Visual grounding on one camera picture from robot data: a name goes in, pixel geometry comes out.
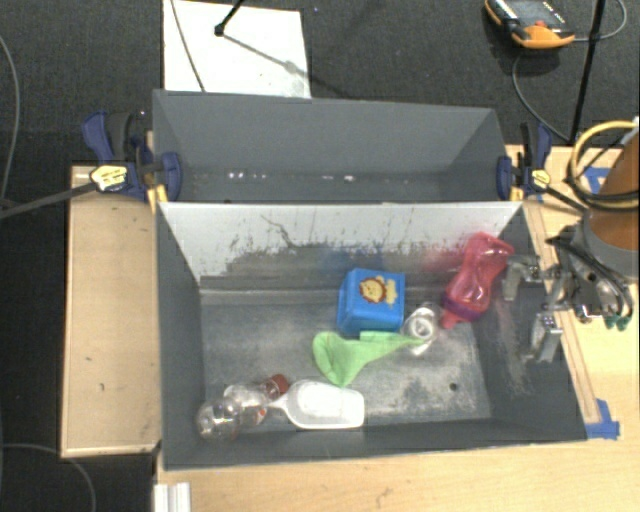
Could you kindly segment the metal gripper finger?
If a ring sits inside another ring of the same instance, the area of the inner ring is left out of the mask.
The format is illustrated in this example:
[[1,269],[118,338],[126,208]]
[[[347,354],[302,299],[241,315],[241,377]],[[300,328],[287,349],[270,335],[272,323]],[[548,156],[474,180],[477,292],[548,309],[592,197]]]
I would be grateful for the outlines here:
[[551,314],[537,313],[530,331],[529,345],[521,356],[524,363],[551,363],[560,345],[563,329]]
[[514,301],[516,299],[522,282],[541,282],[538,256],[512,255],[507,258],[506,274],[502,280],[502,294],[505,301]]

